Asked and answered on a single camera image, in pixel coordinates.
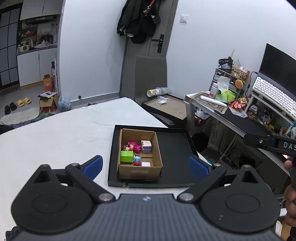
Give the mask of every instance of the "face mask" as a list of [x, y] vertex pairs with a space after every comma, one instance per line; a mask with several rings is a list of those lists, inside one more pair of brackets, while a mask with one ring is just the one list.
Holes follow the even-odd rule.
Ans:
[[158, 105], [164, 104], [164, 103], [167, 102], [167, 100], [169, 100], [169, 99], [165, 98], [165, 97], [162, 97], [162, 96], [159, 96], [159, 97], [157, 97], [156, 104], [158, 104]]

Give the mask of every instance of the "black jacket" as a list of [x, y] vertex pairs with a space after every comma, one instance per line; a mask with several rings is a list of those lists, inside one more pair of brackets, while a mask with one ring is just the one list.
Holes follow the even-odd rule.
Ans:
[[117, 33], [120, 36], [132, 34], [133, 43], [143, 43], [147, 35], [152, 36], [155, 32], [156, 24], [153, 22], [151, 15], [155, 15], [157, 9], [155, 4], [152, 6], [150, 13], [146, 16], [143, 11], [146, 10], [151, 0], [127, 0], [117, 25]]

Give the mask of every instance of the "kitchen cabinet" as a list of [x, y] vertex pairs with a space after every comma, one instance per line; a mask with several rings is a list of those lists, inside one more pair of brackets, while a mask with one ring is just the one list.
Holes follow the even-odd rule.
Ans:
[[17, 56], [20, 86], [40, 81], [39, 51]]
[[24, 0], [20, 20], [42, 16], [44, 0]]
[[63, 0], [45, 0], [42, 16], [61, 14]]
[[61, 14], [63, 0], [24, 0], [20, 20]]
[[52, 74], [52, 64], [54, 61], [57, 48], [39, 50], [39, 66], [40, 66], [40, 79], [43, 80], [46, 74]]
[[51, 75], [51, 62], [54, 61], [56, 52], [57, 48], [50, 48], [18, 55], [20, 86], [42, 81], [44, 75]]

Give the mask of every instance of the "monitor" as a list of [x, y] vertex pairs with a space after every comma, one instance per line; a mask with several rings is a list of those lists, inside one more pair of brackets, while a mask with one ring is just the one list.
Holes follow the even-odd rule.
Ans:
[[270, 44], [266, 44], [259, 72], [296, 96], [296, 60], [291, 56]]

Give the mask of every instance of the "floor mat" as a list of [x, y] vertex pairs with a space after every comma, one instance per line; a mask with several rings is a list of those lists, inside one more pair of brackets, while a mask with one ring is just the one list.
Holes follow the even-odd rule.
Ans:
[[0, 119], [0, 124], [2, 125], [18, 124], [21, 122], [35, 119], [36, 117], [38, 117], [38, 115], [39, 115], [39, 107], [35, 107], [29, 110], [24, 110], [24, 111], [3, 116]]

